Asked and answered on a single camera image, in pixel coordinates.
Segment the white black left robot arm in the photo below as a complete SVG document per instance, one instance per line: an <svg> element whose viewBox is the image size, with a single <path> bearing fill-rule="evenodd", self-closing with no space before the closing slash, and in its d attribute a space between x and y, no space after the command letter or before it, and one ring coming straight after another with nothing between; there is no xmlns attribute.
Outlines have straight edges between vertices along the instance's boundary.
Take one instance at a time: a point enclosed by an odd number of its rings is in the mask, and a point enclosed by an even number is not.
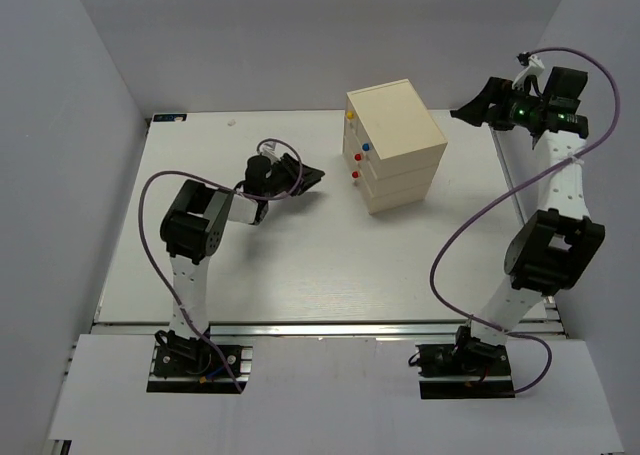
<svg viewBox="0 0 640 455"><path fill-rule="evenodd" d="M232 190L187 180L160 226L172 270L173 302L169 331L186 340L208 332L206 308L209 263L229 222L260 224L269 201L299 196L317 185L325 172L299 163L289 154L263 152L247 161L244 178Z"/></svg>

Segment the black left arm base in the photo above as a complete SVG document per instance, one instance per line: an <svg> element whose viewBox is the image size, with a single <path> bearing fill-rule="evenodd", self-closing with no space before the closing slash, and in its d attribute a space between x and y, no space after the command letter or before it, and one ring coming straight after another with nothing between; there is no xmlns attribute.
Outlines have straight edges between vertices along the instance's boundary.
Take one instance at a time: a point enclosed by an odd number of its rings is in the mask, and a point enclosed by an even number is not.
<svg viewBox="0 0 640 455"><path fill-rule="evenodd" d="M173 330L154 334L146 391L163 394L239 395L249 379L252 348L219 345L223 357L199 338Z"/></svg>

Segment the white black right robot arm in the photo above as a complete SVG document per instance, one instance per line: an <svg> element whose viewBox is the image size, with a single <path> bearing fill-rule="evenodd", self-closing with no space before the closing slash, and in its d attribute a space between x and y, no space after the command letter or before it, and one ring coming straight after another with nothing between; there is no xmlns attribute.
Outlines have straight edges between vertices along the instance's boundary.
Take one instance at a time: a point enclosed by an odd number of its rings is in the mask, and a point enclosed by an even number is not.
<svg viewBox="0 0 640 455"><path fill-rule="evenodd" d="M492 77L453 118L495 130L527 130L539 170L548 176L538 186L538 207L511 241L504 259L505 278L476 320L460 332L461 344L488 353L543 297L571 289L600 248L603 225L592 221L583 190L579 158L588 120L578 114L588 75L555 67L543 91L537 69L515 80Z"/></svg>

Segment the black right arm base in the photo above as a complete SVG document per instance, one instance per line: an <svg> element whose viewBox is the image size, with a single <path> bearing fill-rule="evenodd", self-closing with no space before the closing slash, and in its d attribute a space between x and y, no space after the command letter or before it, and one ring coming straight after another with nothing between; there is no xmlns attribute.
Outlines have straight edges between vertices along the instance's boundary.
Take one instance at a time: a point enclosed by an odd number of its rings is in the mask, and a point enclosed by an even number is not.
<svg viewBox="0 0 640 455"><path fill-rule="evenodd" d="M419 371L422 400L508 399L515 397L504 345L491 345L460 326L450 344L421 344L408 359Z"/></svg>

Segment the cream plastic drawer cabinet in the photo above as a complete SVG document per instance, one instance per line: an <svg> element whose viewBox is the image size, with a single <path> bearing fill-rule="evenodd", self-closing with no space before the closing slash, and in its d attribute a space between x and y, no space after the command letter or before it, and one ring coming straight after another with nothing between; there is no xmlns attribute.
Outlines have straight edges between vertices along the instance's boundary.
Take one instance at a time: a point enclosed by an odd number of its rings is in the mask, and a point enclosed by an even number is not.
<svg viewBox="0 0 640 455"><path fill-rule="evenodd" d="M375 147L367 178L374 197L362 198L370 214L423 200L433 182L448 141L412 83L398 80L350 91L359 126ZM353 131L344 114L343 137Z"/></svg>

